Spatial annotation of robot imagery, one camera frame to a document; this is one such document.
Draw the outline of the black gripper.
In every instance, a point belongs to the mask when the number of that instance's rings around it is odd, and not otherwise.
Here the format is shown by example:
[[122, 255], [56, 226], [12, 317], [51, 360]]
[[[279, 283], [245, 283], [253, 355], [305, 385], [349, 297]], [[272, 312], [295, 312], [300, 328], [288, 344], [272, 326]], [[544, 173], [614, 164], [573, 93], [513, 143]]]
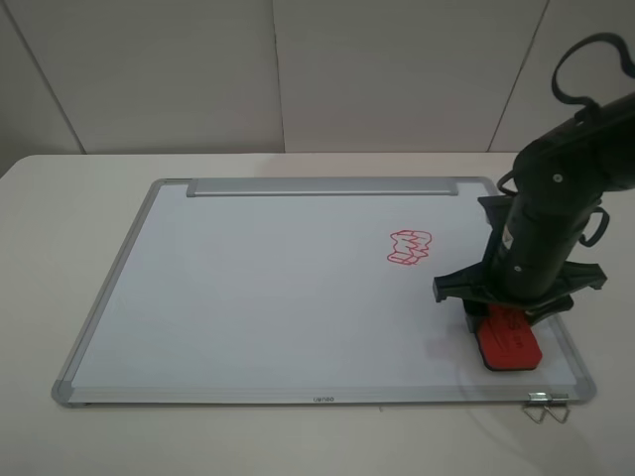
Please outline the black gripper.
[[607, 281], [597, 264], [570, 262], [579, 244], [590, 248], [607, 229], [607, 212], [592, 205], [574, 215], [538, 212], [519, 196], [483, 196], [491, 233], [480, 262], [434, 278], [437, 302], [463, 300], [468, 331], [477, 333], [490, 304], [525, 311], [533, 327], [573, 308], [572, 294], [601, 289]]

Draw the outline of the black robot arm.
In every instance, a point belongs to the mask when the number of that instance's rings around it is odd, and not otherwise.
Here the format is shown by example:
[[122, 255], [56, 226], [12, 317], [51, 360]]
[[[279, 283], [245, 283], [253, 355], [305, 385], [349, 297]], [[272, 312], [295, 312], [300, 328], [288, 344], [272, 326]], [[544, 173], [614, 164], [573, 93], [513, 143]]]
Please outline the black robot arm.
[[491, 233], [480, 262], [434, 279], [437, 301], [459, 298], [476, 333], [494, 306], [516, 309], [529, 325], [572, 308], [574, 293], [601, 289], [596, 264], [570, 261], [594, 246], [609, 214], [607, 192], [634, 186], [634, 97], [578, 112], [525, 147], [512, 170], [515, 191], [483, 196]]

